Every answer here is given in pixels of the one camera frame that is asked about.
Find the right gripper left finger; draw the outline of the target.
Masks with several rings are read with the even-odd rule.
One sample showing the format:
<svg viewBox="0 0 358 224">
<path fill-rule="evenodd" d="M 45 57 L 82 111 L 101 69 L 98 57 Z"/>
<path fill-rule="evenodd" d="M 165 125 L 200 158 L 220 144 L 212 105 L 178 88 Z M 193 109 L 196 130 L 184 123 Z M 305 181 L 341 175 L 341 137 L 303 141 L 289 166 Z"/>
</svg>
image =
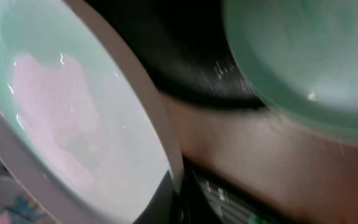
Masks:
<svg viewBox="0 0 358 224">
<path fill-rule="evenodd" d="M 174 194 L 172 179 L 167 171 L 149 204 L 134 224 L 169 224 Z"/>
</svg>

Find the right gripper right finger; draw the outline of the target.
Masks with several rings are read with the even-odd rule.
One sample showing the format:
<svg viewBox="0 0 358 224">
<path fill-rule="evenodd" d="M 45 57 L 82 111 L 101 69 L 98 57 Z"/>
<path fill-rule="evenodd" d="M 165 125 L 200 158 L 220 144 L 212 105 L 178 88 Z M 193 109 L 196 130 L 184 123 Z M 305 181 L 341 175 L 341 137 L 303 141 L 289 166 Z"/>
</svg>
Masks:
<svg viewBox="0 0 358 224">
<path fill-rule="evenodd" d="M 188 158 L 183 164 L 181 193 L 172 205 L 173 223 L 308 223 L 284 214 Z"/>
</svg>

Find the white round plate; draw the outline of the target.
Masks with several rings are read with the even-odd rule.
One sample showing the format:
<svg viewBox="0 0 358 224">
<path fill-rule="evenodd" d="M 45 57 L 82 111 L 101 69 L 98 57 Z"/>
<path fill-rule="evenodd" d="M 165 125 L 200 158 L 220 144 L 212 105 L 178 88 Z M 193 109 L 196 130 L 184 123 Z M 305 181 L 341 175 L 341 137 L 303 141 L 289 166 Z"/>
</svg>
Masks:
<svg viewBox="0 0 358 224">
<path fill-rule="evenodd" d="M 134 223 L 183 180 L 156 87 L 84 1 L 0 1 L 0 160 L 60 223 Z"/>
</svg>

